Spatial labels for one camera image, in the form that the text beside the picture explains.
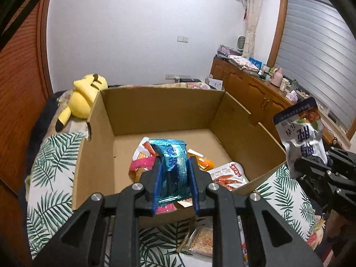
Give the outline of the white blue snack pouch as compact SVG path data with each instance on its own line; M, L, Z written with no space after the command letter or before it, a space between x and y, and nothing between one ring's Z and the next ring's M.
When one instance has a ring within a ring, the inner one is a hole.
M326 165L323 144L323 123L316 100L309 97L277 113L273 117L279 138L286 151L287 166L292 178L302 176L294 163L301 157Z

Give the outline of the clear gold sesame snack pack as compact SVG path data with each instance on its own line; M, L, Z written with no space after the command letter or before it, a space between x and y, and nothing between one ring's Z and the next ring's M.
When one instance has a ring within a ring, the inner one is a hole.
M194 230L190 230L178 247L177 252L212 257L213 229L199 226Z

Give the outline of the white chicken feet snack pack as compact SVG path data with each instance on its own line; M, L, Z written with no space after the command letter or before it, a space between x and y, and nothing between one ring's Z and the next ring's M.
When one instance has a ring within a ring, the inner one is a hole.
M237 162L230 162L208 171L214 183L224 186L230 191L248 184L243 167Z

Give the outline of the magenta small snack packet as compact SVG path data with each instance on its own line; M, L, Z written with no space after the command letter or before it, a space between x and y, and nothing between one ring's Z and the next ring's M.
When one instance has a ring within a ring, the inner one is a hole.
M154 162L156 160L155 156L139 158L131 162L129 171L136 171L138 168L143 168L146 170L151 170Z

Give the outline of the teal foil snack packet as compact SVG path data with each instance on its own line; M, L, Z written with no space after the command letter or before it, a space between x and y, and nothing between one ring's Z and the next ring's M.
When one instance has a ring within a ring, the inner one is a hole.
M187 161L185 168L173 167L167 171L160 159L159 177L157 179L159 195L158 204L164 206L190 198L190 183L188 179Z

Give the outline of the orange chicken feet snack pack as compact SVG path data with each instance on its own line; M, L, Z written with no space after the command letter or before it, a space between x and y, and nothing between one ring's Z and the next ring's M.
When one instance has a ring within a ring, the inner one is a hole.
M162 164L167 171L173 167L185 168L186 161L190 157L195 157L198 167L202 171L214 169L215 165L204 155L192 149L186 149L186 143L177 139L150 139L144 137L136 148L132 161L139 158L155 156L162 160Z

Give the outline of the pink brown snack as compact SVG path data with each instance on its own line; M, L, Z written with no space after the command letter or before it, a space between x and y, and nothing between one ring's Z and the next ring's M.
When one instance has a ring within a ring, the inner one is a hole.
M135 169L130 169L129 170L129 177L131 178L131 180L134 182L134 183L137 183L140 178L141 178L141 175L145 172L148 171L148 168L142 168L142 167L138 167L138 168L135 168Z

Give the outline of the floral bed sheet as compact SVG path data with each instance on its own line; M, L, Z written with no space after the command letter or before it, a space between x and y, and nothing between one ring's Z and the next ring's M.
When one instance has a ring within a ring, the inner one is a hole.
M316 251L325 239L329 214L313 208L313 215L315 223L306 243L313 251Z

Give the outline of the palm leaf print tablecloth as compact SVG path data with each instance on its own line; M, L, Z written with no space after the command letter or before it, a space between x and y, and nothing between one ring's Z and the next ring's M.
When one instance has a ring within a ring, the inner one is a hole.
M28 203L26 227L32 257L53 237L73 214L72 189L80 144L86 132L58 133L45 138L39 146L31 175L26 179ZM307 241L316 219L311 201L299 183L282 165L258 192ZM139 250L141 266L211 266L212 260L186 250L179 251L188 233L188 220L160 227L141 229Z

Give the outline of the wooden sideboard cabinet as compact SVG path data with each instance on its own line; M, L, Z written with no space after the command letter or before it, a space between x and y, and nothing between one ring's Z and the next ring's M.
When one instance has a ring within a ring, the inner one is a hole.
M225 91L248 109L252 123L262 123L276 140L280 140L273 116L293 105L284 92L218 57L213 59L210 74L221 80Z

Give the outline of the brown cardboard box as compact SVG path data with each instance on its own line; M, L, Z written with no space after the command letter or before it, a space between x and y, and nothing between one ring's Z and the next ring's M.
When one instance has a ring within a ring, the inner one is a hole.
M116 194L131 185L134 152L164 156L194 150L216 167L240 164L248 194L285 160L285 152L230 94L218 90L119 87L99 93L77 158L72 207L94 193Z

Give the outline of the pink kettle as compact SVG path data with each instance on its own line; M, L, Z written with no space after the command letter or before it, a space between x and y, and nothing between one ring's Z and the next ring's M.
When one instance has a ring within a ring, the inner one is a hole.
M283 74L282 74L282 69L281 68L275 68L273 70L273 74L270 79L270 83L273 84L273 86L280 87L282 80L283 80Z

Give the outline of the grey window blind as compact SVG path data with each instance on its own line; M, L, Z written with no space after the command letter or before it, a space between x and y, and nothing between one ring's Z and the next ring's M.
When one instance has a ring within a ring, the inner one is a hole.
M355 118L355 38L328 0L287 0L276 66L332 112Z

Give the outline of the folded floral cloth stack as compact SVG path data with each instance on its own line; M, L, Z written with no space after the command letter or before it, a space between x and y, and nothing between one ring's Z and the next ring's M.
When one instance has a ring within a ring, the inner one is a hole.
M229 63L240 68L241 70L258 72L259 68L257 68L250 60L239 56L239 55L229 55L228 56Z

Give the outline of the yellow Pikachu plush toy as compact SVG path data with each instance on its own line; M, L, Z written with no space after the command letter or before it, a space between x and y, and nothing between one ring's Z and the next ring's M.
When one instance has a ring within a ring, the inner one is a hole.
M55 124L56 132L61 132L71 116L87 119L97 94L108 88L106 79L98 74L88 74L73 82L74 89L67 106L62 110Z

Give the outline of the wooden louvered wardrobe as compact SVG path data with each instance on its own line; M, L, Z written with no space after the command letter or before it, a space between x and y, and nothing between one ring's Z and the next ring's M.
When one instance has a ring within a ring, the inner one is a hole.
M29 266L24 235L26 151L32 128L52 94L46 47L49 0L40 0L1 50L1 253Z

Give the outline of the small white desk fan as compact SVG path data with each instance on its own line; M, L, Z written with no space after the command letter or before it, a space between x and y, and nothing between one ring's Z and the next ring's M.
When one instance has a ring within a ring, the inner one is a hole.
M244 36L240 36L237 40L237 51L240 54L243 53L245 40L246 40L246 38Z

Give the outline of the cream curtain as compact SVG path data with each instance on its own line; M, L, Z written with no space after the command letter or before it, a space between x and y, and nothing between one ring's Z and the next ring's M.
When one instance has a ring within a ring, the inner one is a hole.
M255 37L263 0L247 0L246 34L243 49L243 57L253 57L255 49Z

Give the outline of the white wall switch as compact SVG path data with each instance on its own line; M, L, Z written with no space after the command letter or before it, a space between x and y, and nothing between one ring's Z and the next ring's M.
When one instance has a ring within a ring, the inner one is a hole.
M177 37L177 42L180 42L180 43L188 43L188 42L189 42L189 38L188 38L188 37L185 37L185 36L178 36L178 37Z

